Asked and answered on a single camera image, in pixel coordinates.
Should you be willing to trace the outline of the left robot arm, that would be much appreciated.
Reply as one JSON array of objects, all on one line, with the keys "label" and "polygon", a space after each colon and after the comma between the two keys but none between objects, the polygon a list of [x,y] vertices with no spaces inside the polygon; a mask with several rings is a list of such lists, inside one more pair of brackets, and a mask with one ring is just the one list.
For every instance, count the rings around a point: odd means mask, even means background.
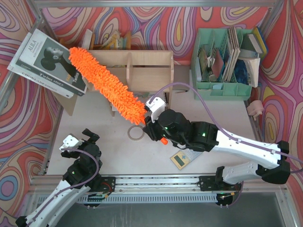
[{"label": "left robot arm", "polygon": [[54,227],[65,212],[85,193],[98,188],[102,162],[96,144],[99,136],[89,129],[82,132],[88,139],[69,134],[60,146],[61,156],[74,158],[50,196],[31,214],[16,220],[18,227]]}]

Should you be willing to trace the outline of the orange microfiber duster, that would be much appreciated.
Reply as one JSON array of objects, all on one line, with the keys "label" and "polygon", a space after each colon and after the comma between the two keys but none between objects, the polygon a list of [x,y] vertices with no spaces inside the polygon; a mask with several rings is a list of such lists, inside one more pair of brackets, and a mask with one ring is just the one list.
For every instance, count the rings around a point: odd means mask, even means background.
[{"label": "orange microfiber duster", "polygon": [[69,52],[72,65],[118,110],[122,117],[135,125],[144,122],[147,113],[145,104],[134,97],[127,85],[123,85],[117,76],[100,65],[88,50],[72,47]]}]

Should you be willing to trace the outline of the clear tape roll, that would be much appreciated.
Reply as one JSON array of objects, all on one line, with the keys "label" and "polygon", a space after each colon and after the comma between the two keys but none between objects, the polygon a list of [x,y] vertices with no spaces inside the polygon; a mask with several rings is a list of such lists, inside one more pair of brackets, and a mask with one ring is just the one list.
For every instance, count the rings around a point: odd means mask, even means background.
[{"label": "clear tape roll", "polygon": [[131,140],[141,140],[144,137],[143,127],[140,125],[133,125],[127,131],[127,136]]}]

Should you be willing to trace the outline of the gold grey calculator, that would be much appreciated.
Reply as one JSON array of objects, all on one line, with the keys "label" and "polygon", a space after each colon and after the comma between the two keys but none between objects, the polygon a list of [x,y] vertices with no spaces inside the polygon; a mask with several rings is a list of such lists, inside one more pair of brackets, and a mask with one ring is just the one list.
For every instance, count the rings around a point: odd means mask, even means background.
[{"label": "gold grey calculator", "polygon": [[195,160],[198,156],[200,156],[202,152],[193,151],[190,149],[180,149],[177,153],[175,153],[170,159],[173,164],[178,168],[178,170],[182,170],[189,163]]}]

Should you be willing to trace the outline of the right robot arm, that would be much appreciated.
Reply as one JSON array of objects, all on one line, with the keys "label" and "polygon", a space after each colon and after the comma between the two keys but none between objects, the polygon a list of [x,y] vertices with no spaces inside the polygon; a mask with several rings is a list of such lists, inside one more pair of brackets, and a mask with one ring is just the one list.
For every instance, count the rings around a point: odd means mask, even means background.
[{"label": "right robot arm", "polygon": [[249,162],[237,166],[220,166],[215,183],[237,184],[252,179],[262,179],[272,184],[285,184],[290,176],[287,162],[289,143],[279,141],[269,144],[234,135],[208,122],[191,122],[182,113],[168,109],[157,119],[147,116],[143,131],[153,141],[194,152],[222,152],[246,158]]}]

